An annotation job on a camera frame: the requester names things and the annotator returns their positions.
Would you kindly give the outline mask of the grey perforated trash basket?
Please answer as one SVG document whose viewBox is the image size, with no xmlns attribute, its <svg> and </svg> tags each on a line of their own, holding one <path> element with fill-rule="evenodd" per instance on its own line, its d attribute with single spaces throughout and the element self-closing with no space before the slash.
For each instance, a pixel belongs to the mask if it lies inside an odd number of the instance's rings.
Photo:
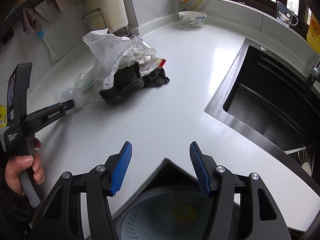
<svg viewBox="0 0 320 240">
<path fill-rule="evenodd" d="M 204 233 L 213 199 L 195 190 L 171 190 L 163 187 L 140 194 L 114 221 L 119 239 L 201 239 Z M 182 206 L 197 211 L 191 223 L 180 223 L 175 219 Z M 159 235 L 153 224 L 161 218 L 175 222 L 168 235 Z"/>
</svg>

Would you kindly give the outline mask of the steel cutting board rack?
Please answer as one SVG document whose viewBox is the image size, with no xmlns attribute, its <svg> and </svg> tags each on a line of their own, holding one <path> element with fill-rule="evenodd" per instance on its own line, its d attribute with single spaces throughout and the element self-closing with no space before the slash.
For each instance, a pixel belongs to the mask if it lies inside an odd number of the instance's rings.
<svg viewBox="0 0 320 240">
<path fill-rule="evenodd" d="M 100 8 L 96 8 L 84 14 L 82 16 L 82 23 L 84 25 L 86 33 L 94 30 L 107 29 L 108 33 L 114 34 L 119 37 L 129 37 L 131 35 L 128 26 L 111 29 L 104 15 L 104 12 Z"/>
</svg>

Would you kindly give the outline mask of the yellow oil jug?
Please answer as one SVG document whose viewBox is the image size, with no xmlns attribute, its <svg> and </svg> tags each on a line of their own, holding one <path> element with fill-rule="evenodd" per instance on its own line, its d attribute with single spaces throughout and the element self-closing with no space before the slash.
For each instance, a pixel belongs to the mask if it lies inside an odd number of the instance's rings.
<svg viewBox="0 0 320 240">
<path fill-rule="evenodd" d="M 319 54 L 320 25 L 313 14 L 311 14 L 310 24 L 309 24 L 308 32 L 306 34 L 306 40 L 308 44 L 316 51 L 316 53 Z"/>
</svg>

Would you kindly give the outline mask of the white patterned ceramic bowl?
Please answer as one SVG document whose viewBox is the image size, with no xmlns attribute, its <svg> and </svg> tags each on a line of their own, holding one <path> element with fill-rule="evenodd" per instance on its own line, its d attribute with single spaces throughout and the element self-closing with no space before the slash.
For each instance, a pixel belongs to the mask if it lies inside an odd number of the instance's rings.
<svg viewBox="0 0 320 240">
<path fill-rule="evenodd" d="M 178 16 L 180 21 L 186 27 L 190 27 L 190 28 L 201 27 L 207 19 L 206 13 L 198 12 L 198 11 L 181 11 L 178 13 Z"/>
</svg>

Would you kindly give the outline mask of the clear glass mug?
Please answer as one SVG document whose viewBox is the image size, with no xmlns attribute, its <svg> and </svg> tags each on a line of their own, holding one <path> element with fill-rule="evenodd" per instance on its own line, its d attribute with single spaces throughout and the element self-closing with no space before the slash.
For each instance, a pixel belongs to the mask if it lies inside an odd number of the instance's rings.
<svg viewBox="0 0 320 240">
<path fill-rule="evenodd" d="M 298 17 L 295 15 L 295 13 L 279 1 L 277 2 L 276 19 L 287 27 L 294 27 L 298 24 Z"/>
</svg>

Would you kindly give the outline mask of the purple hanging rag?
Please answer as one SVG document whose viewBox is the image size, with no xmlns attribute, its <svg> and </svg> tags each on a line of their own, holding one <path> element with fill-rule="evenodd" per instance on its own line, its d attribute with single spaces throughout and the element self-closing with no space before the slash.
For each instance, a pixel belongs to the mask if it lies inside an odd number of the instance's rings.
<svg viewBox="0 0 320 240">
<path fill-rule="evenodd" d="M 31 8 L 23 9 L 22 24 L 25 35 L 36 35 L 42 29 L 42 23 Z"/>
</svg>

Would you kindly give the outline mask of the white bottle brush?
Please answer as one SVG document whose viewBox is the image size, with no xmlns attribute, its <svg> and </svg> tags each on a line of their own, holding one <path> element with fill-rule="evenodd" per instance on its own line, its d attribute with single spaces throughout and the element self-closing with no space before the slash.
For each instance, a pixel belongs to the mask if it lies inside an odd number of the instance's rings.
<svg viewBox="0 0 320 240">
<path fill-rule="evenodd" d="M 49 43 L 47 42 L 46 38 L 45 38 L 45 33 L 43 31 L 43 29 L 41 29 L 40 31 L 37 32 L 37 36 L 42 40 L 48 55 L 49 55 L 49 59 L 52 62 L 56 62 L 59 59 L 58 54 L 50 47 Z"/>
</svg>

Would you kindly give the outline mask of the yellow plastic lid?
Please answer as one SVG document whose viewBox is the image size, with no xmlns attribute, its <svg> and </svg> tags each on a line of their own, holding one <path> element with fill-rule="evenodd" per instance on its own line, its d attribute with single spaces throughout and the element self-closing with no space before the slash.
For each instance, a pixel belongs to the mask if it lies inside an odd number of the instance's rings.
<svg viewBox="0 0 320 240">
<path fill-rule="evenodd" d="M 180 207 L 175 213 L 175 219 L 180 223 L 191 223 L 197 215 L 197 211 L 189 206 Z"/>
</svg>

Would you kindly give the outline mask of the red white snack wrapper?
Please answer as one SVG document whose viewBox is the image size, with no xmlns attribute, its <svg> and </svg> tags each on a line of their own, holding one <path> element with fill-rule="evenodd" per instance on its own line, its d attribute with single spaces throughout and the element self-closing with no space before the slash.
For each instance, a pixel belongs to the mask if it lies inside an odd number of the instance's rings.
<svg viewBox="0 0 320 240">
<path fill-rule="evenodd" d="M 164 64 L 166 63 L 166 59 L 163 58 L 157 58 L 156 60 L 156 68 L 162 68 Z"/>
</svg>

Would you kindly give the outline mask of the yellow green detergent pouch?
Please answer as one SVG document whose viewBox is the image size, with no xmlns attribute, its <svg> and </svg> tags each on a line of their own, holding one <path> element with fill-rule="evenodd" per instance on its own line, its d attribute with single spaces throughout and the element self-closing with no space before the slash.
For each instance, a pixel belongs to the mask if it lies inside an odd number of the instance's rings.
<svg viewBox="0 0 320 240">
<path fill-rule="evenodd" d="M 7 109 L 0 105 L 0 128 L 7 125 Z"/>
</svg>

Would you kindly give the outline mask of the black kitchen sink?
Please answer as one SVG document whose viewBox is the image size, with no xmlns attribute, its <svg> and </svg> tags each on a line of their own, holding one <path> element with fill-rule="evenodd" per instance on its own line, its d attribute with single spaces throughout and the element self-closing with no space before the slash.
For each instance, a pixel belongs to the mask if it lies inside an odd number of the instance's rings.
<svg viewBox="0 0 320 240">
<path fill-rule="evenodd" d="M 319 191 L 319 92 L 278 55 L 245 39 L 205 111 Z"/>
</svg>

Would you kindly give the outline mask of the dark grey cloth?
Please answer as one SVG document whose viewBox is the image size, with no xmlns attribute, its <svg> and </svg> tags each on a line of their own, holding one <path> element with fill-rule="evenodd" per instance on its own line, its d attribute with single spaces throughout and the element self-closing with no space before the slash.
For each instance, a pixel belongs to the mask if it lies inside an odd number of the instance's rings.
<svg viewBox="0 0 320 240">
<path fill-rule="evenodd" d="M 150 74 L 141 76 L 137 63 L 118 70 L 114 75 L 113 87 L 99 92 L 108 105 L 118 105 L 134 92 L 150 87 L 159 87 L 170 82 L 162 67 L 156 67 Z"/>
</svg>

